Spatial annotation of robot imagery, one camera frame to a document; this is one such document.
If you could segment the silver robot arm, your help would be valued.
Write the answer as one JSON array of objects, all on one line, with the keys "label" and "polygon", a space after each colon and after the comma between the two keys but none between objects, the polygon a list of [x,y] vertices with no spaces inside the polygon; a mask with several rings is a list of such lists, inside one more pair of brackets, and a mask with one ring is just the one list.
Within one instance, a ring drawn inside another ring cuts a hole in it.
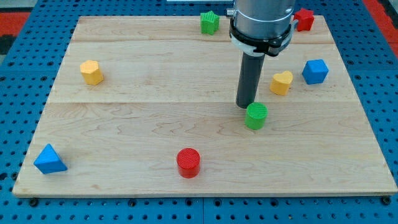
[{"label": "silver robot arm", "polygon": [[252,57],[277,56],[292,39],[294,0],[235,0],[226,10],[231,42]]}]

